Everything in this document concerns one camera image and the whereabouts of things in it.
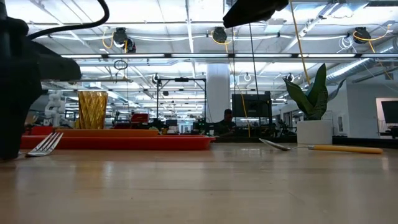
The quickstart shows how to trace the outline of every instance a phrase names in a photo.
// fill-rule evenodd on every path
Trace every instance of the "table surface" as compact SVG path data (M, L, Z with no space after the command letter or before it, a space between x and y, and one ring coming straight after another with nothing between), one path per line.
M396 224L397 190L393 149L55 150L0 163L0 223Z

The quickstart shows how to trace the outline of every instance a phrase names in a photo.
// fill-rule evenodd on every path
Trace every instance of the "white robot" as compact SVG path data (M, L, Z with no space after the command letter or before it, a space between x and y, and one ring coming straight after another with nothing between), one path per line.
M49 103L44 109L44 125L53 127L60 126L60 114L65 114L65 102L61 101L62 91L56 91L49 95Z

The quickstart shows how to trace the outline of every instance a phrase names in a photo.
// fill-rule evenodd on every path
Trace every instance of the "white pot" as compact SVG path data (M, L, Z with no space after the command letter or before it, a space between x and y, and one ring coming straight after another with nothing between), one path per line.
M331 121L299 121L297 123L298 144L332 144Z

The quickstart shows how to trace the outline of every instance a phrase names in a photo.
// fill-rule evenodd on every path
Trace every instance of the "person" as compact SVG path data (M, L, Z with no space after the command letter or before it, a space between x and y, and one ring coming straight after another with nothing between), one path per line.
M228 137L234 134L236 124L232 122L232 110L226 109L224 111L224 119L217 123L216 132L219 137Z

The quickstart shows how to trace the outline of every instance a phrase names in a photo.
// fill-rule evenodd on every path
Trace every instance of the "silver fork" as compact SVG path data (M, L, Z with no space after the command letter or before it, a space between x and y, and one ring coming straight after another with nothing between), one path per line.
M33 150L28 152L25 157L38 157L49 155L60 142L63 133L49 134L42 142L40 142Z

